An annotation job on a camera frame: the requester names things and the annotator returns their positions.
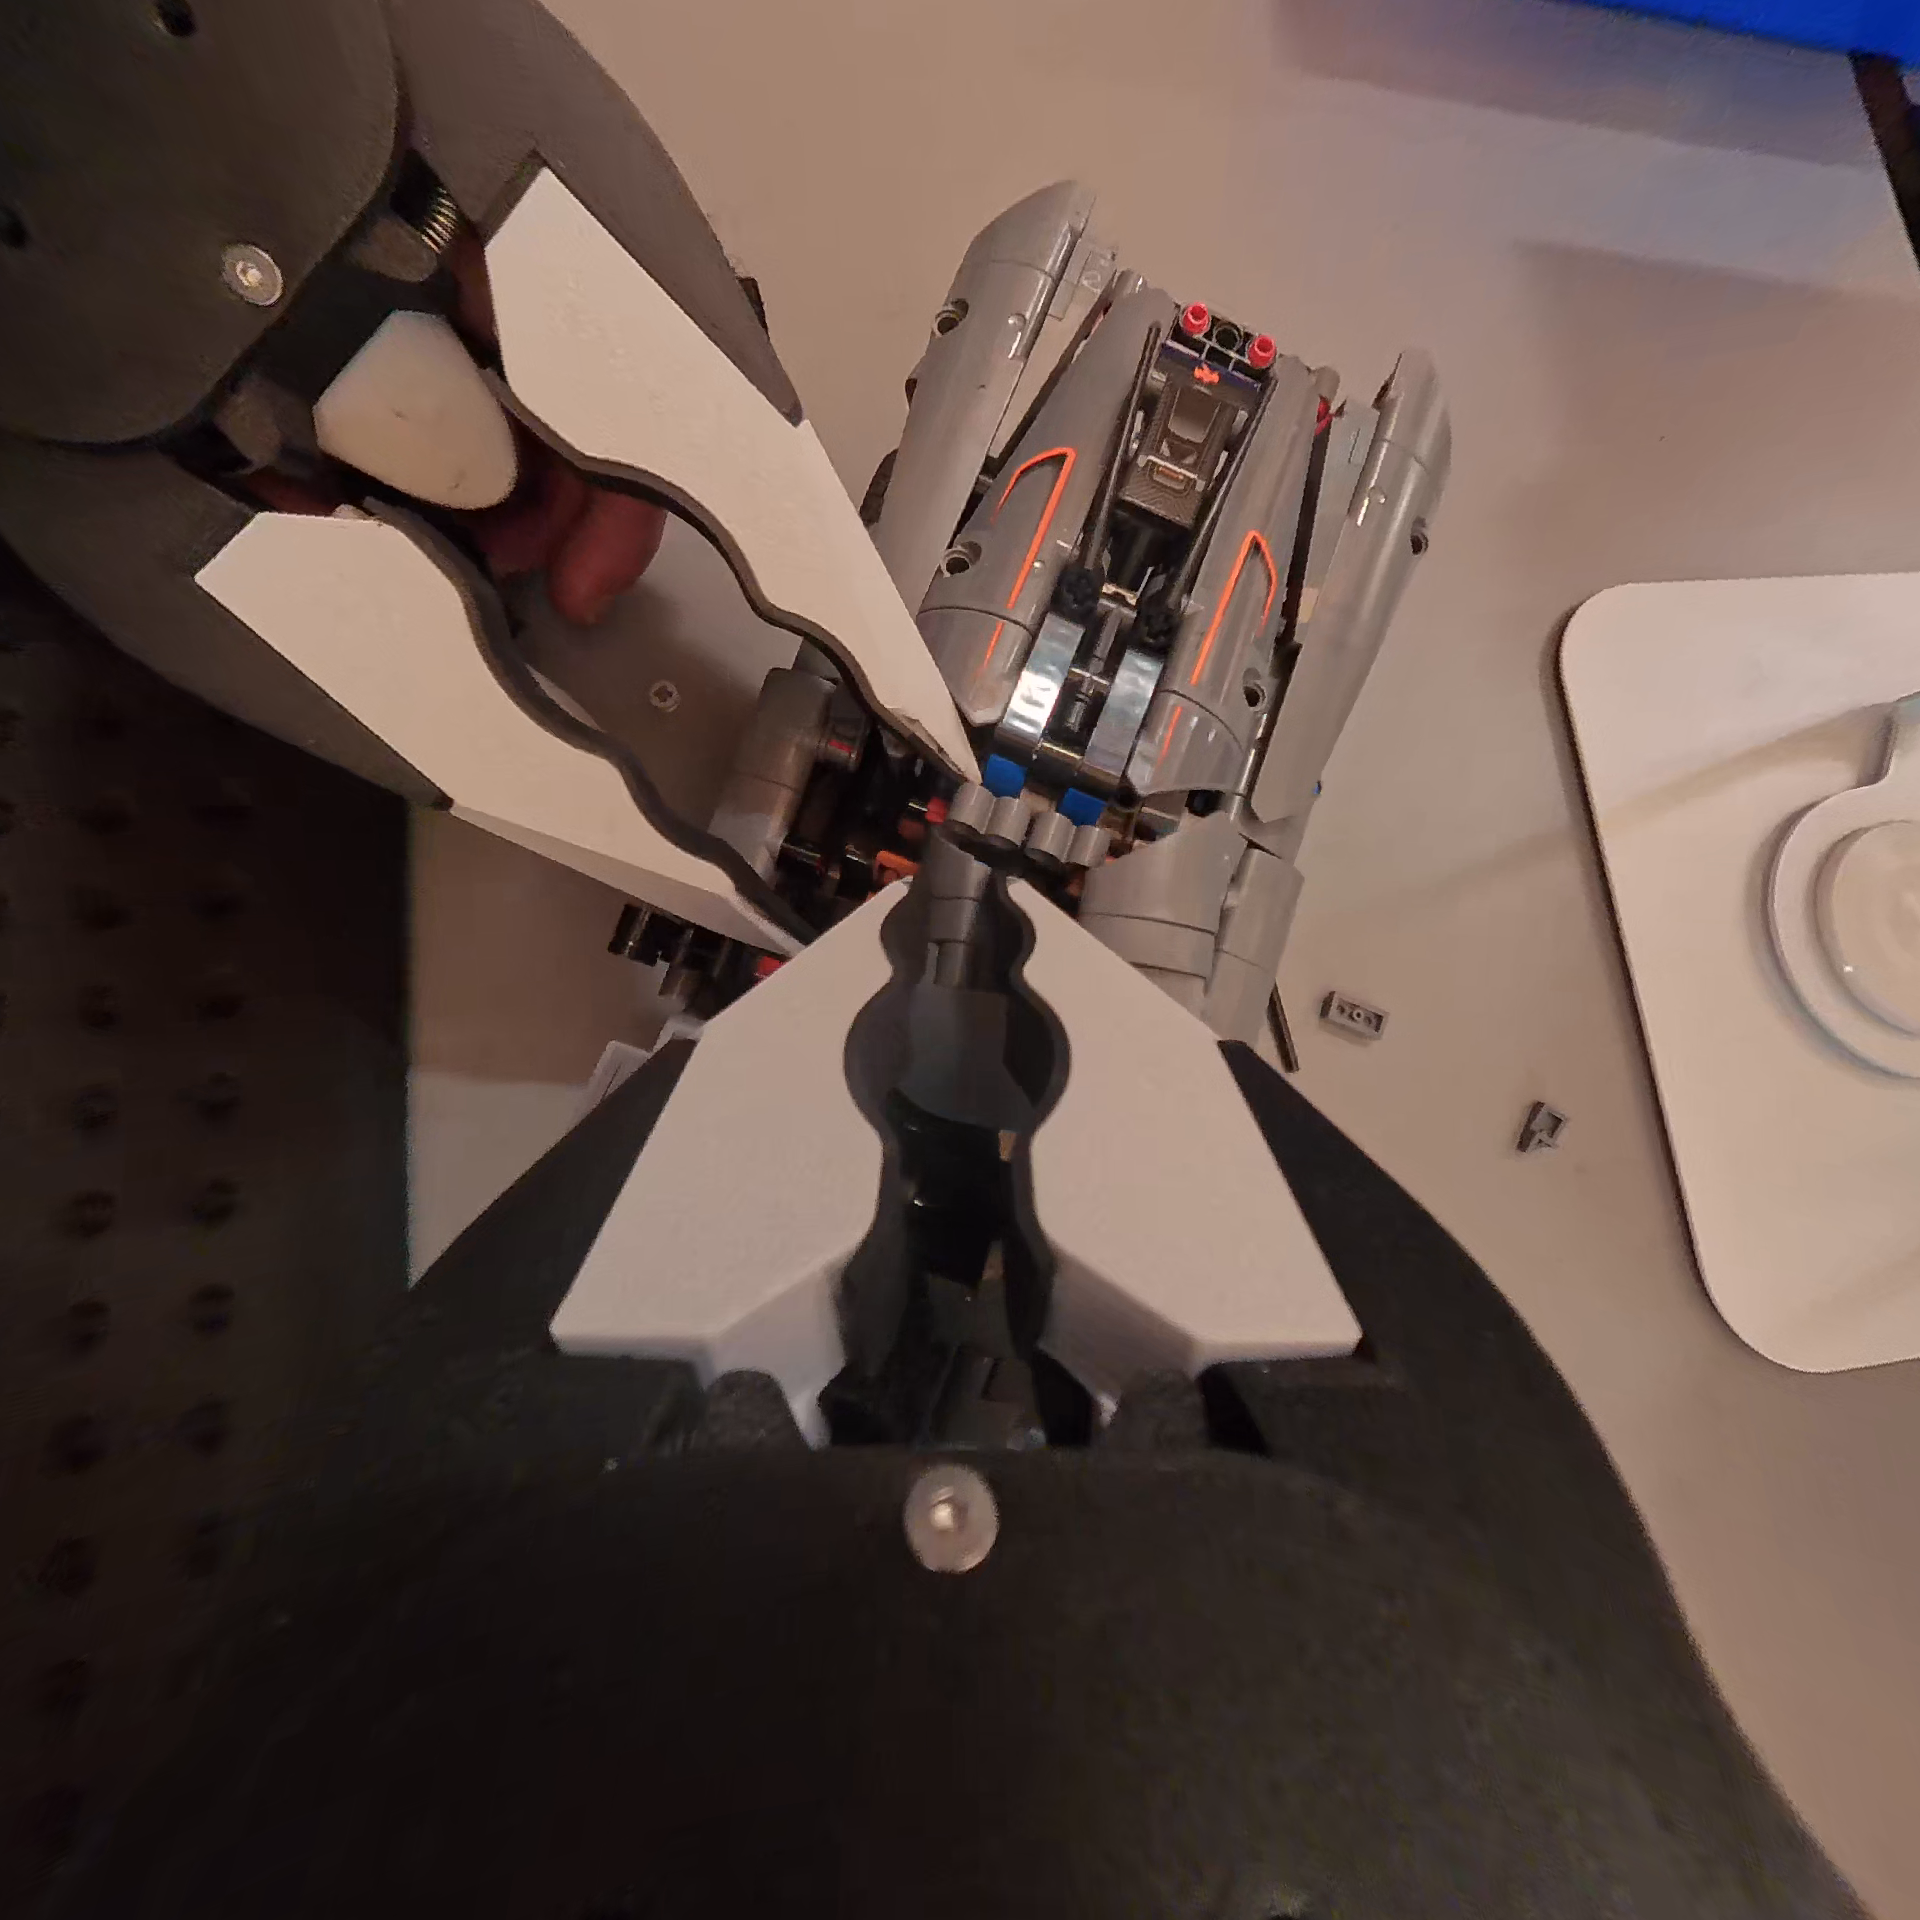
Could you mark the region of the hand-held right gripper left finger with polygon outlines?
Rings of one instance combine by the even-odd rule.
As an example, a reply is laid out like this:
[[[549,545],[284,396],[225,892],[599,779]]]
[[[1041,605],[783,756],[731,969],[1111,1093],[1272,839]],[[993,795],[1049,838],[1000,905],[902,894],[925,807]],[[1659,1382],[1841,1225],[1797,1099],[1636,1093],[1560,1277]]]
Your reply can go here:
[[[566,1355],[776,1380],[805,1440],[845,1366],[842,1279],[884,1148],[849,1086],[857,1016],[894,981],[894,884],[708,1022],[551,1320]]]

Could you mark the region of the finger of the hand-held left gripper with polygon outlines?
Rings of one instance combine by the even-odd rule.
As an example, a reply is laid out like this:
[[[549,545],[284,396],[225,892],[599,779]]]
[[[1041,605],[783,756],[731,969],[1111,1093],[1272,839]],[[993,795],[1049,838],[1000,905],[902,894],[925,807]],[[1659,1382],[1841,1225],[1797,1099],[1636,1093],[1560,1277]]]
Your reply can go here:
[[[721,938],[803,946],[718,855],[659,828],[609,741],[514,681],[499,613],[425,535],[355,512],[251,516],[196,586],[456,818]]]
[[[551,169],[485,258],[503,396],[437,316],[392,314],[318,402],[324,452],[485,510],[514,487],[512,405],[576,467],[669,500],[766,622],[826,650],[878,721],[973,781],[968,727],[813,425],[787,419]]]

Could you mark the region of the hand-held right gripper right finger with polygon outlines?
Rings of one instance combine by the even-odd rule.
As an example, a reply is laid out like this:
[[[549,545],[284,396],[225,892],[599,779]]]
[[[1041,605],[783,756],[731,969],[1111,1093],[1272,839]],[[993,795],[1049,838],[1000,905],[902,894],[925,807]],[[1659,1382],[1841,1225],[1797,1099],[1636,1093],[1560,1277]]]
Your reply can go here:
[[[1353,1357],[1357,1314],[1214,1033],[1030,884],[1008,898],[1066,1055],[1030,1148],[1043,1351],[1107,1411],[1152,1376]]]

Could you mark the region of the grey lego car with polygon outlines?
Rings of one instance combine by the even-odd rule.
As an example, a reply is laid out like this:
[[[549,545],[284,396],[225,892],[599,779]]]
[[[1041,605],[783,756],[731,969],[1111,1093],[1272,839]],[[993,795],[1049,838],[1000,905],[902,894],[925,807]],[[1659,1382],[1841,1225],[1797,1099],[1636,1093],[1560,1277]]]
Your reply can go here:
[[[824,1392],[844,1444],[979,1428],[1037,1444],[1053,1401],[1030,1275],[1000,1225],[989,1120],[962,1068],[1012,1014],[993,876],[1031,880],[1223,1041],[1270,1037],[1301,853],[1328,764],[1429,553],[1452,469],[1433,359],[1372,402],[1272,336],[1117,266],[1092,194],[1051,187],[983,229],[907,384],[861,516],[968,723],[979,779],[931,766],[828,696],[826,659],[772,673],[712,828],[816,934],[884,888],[929,888],[933,1091],[890,1095],[919,1184],[919,1275],[869,1308],[884,1353]]]

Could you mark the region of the person's left hand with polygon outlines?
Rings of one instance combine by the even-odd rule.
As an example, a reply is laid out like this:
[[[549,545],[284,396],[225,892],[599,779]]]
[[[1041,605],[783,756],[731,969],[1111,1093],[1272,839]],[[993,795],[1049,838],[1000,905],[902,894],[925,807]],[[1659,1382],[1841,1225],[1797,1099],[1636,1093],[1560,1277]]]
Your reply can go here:
[[[518,483],[477,520],[477,541],[497,580],[545,580],[565,621],[592,626],[656,562],[669,514],[613,489],[537,438],[518,438]]]

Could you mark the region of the black perforated chair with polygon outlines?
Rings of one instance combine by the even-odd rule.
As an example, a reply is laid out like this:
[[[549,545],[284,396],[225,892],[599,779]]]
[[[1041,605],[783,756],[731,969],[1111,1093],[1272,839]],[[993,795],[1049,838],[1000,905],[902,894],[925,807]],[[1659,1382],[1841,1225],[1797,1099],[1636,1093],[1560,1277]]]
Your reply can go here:
[[[3,613],[3,1872],[41,1917],[402,1293],[410,812],[12,555]]]

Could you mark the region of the white book stand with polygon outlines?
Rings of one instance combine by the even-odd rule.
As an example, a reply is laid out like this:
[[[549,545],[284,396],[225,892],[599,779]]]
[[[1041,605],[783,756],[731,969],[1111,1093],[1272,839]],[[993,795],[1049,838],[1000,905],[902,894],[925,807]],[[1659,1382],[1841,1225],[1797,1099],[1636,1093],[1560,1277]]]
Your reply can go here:
[[[1915,1359],[1919,578],[1619,586],[1560,646],[1710,1299],[1789,1370]]]

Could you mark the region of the blue storage bin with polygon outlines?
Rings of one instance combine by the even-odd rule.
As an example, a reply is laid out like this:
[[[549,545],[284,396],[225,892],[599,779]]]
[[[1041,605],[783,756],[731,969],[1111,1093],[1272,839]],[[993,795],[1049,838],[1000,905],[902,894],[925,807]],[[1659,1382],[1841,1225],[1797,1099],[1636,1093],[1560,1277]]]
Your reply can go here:
[[[1812,53],[1892,61],[1919,70],[1919,2],[1576,2],[1677,28],[1717,32]]]

